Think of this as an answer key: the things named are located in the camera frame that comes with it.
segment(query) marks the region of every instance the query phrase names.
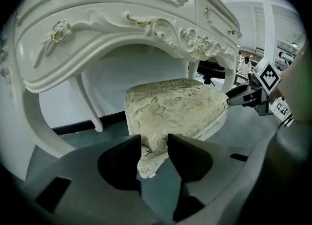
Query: white ornate vanity table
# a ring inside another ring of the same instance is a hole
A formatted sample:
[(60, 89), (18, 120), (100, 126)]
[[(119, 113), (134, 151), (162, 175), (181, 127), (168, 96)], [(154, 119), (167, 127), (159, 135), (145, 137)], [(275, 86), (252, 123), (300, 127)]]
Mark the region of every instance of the white ornate vanity table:
[(187, 59), (193, 78), (199, 61), (213, 58), (225, 68), (226, 92), (234, 82), (241, 36), (220, 0), (23, 0), (4, 33), (1, 75), (12, 86), (33, 142), (56, 157), (74, 148), (45, 122), (39, 93), (69, 80), (100, 132), (81, 78), (90, 62), (124, 45), (145, 44)]

